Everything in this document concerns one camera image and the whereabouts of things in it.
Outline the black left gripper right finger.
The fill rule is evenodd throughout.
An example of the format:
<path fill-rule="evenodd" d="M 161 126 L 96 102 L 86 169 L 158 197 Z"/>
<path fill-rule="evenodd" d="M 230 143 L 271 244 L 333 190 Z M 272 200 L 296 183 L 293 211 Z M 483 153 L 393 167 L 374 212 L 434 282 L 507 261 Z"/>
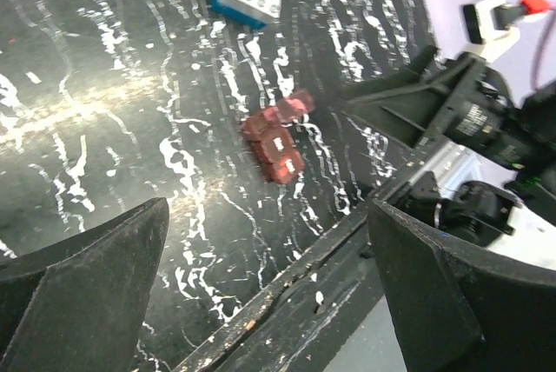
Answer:
<path fill-rule="evenodd" d="M 409 371 L 553 371 L 555 273 L 368 207 L 369 240 Z"/>

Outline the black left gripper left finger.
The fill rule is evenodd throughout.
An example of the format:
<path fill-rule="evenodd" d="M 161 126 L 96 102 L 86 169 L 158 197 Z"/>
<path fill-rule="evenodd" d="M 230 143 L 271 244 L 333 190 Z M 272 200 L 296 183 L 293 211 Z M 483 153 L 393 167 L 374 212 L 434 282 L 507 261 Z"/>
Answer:
<path fill-rule="evenodd" d="M 1 264 L 3 371 L 129 371 L 169 228 L 166 199 Z"/>

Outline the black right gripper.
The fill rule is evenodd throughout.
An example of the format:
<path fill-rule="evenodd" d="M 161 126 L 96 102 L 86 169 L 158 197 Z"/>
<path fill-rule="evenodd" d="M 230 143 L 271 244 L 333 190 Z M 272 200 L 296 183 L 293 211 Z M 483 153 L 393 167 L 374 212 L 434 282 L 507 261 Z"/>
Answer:
<path fill-rule="evenodd" d="M 513 107 L 504 79 L 464 53 L 426 76 L 437 49 L 425 48 L 394 73 L 352 83 L 341 92 L 343 111 L 406 149 L 445 137 L 483 156 L 494 155 Z"/>

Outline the brown weekly pill organizer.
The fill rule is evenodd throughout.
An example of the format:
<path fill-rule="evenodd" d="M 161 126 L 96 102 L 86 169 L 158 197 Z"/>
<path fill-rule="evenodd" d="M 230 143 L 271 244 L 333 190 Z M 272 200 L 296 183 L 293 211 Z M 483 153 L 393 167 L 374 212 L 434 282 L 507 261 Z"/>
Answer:
<path fill-rule="evenodd" d="M 303 171 L 305 164 L 287 125 L 308 115 L 314 108 L 309 91 L 299 89 L 242 122 L 242 134 L 269 182 L 287 184 Z"/>

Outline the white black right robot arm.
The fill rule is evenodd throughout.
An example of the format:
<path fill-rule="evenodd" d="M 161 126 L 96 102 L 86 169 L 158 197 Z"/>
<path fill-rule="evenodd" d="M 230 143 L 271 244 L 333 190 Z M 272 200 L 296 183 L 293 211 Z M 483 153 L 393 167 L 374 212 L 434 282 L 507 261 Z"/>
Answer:
<path fill-rule="evenodd" d="M 449 140 L 511 170 L 497 188 L 465 181 L 450 197 L 432 171 L 400 176 L 382 198 L 410 216 L 503 256 L 555 266 L 555 86 L 513 104 L 500 73 L 465 52 L 425 77 L 436 49 L 425 48 L 389 76 L 342 92 L 352 118 L 382 132 L 414 156 Z"/>

